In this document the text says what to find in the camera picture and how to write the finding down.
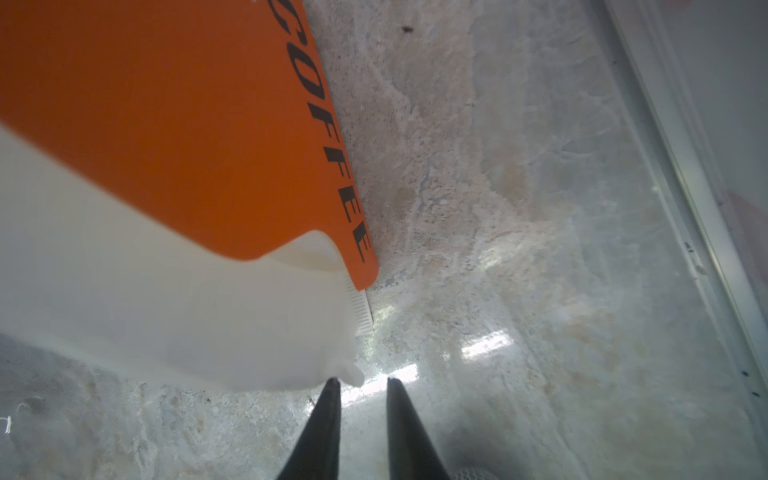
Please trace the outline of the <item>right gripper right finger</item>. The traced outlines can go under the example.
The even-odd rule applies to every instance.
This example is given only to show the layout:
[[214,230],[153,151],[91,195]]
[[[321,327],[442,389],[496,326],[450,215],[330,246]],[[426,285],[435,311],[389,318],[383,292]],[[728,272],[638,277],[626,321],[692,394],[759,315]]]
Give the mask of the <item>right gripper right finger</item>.
[[450,479],[404,384],[396,378],[387,379],[386,418],[392,480]]

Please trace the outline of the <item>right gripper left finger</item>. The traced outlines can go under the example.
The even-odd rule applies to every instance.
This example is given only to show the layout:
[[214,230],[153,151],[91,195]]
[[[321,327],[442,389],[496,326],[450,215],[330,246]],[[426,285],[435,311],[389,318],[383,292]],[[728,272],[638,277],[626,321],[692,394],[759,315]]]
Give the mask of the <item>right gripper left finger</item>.
[[339,474],[341,386],[329,379],[314,406],[279,480],[328,479]]

